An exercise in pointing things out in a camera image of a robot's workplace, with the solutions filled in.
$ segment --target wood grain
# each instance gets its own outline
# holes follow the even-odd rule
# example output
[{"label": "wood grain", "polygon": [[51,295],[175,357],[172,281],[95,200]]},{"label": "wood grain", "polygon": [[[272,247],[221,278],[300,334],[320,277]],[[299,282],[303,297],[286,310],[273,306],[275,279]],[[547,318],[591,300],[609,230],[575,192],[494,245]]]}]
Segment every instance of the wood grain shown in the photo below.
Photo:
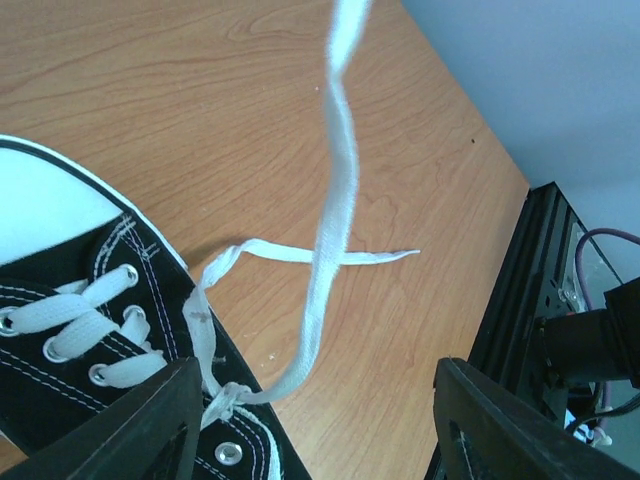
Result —
[{"label": "wood grain", "polygon": [[[131,198],[195,277],[247,237],[311,247],[330,10],[5,0],[2,126]],[[468,354],[527,185],[399,2],[376,3],[346,83],[362,159],[350,247],[422,254],[341,271],[317,367],[275,408],[314,478],[421,479],[436,361]],[[210,292],[264,385],[295,351],[308,275],[242,258]]]}]

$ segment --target black canvas fabric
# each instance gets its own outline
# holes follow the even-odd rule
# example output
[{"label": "black canvas fabric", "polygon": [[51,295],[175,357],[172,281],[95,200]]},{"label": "black canvas fabric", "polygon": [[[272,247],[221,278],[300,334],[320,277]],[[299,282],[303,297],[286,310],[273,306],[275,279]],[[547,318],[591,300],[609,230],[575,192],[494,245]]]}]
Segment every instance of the black canvas fabric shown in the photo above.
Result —
[{"label": "black canvas fabric", "polygon": [[[52,163],[56,158],[29,149]],[[107,191],[103,194],[109,198]],[[167,361],[192,356],[191,340],[182,307],[194,288],[193,281],[157,235],[135,212],[110,198],[123,214],[103,227],[49,250],[0,267],[0,308],[55,295],[53,288],[77,281],[93,281],[123,264],[139,273],[139,281],[100,310],[116,323],[127,306],[138,305],[151,325],[148,340],[164,352]],[[233,342],[215,319],[217,333],[214,375],[222,383],[234,381],[259,389],[256,379]],[[27,454],[46,447],[104,410],[126,390],[94,385],[89,368],[111,364],[143,353],[118,333],[112,333],[81,358],[49,362],[42,353],[45,341],[62,327],[36,334],[0,337],[0,430]],[[308,479],[302,462],[269,405],[244,406],[268,426],[279,448],[282,478]],[[239,464],[224,466],[214,456],[216,446],[234,442],[242,447]],[[267,478],[269,439],[261,428],[235,414],[228,422],[216,421],[200,434],[194,466],[196,480],[262,480]]]}]

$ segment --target black cylinder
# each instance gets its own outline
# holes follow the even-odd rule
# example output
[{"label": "black cylinder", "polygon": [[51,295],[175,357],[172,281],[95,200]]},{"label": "black cylinder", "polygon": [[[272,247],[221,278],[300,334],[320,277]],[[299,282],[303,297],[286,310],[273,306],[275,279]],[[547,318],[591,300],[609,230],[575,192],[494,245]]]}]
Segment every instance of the black cylinder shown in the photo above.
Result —
[{"label": "black cylinder", "polygon": [[569,382],[629,378],[606,310],[545,320],[544,353],[550,367]]}]

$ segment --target wooden table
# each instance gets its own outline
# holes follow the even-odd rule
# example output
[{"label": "wooden table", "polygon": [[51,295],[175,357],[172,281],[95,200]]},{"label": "wooden table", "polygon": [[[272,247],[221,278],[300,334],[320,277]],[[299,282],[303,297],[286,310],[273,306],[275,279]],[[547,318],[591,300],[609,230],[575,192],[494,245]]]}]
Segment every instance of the wooden table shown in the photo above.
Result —
[{"label": "wooden table", "polygon": [[[5,0],[1,119],[137,203],[198,277],[251,236],[311,247],[329,163],[326,0]],[[352,249],[311,379],[275,405],[318,479],[422,479],[438,358],[466,357],[527,184],[396,0],[348,72],[362,161]],[[268,385],[309,269],[243,257],[210,300]],[[2,462],[14,463],[4,445]]]}]

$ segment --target black sneaker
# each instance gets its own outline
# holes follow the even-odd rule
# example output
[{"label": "black sneaker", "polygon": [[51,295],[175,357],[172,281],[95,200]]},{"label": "black sneaker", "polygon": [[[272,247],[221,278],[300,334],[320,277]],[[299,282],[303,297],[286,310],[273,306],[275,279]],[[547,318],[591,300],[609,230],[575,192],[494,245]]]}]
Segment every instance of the black sneaker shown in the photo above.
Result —
[{"label": "black sneaker", "polygon": [[[29,455],[166,362],[194,356],[183,309],[197,289],[149,220],[79,165],[1,136],[0,172],[13,202],[0,234],[0,430]],[[215,329],[210,348],[219,359],[209,371],[213,364],[222,385],[258,391],[207,310],[197,321]],[[218,400],[200,434],[193,478],[271,480],[281,471],[310,478],[268,404]],[[239,454],[216,457],[225,442]]]}]

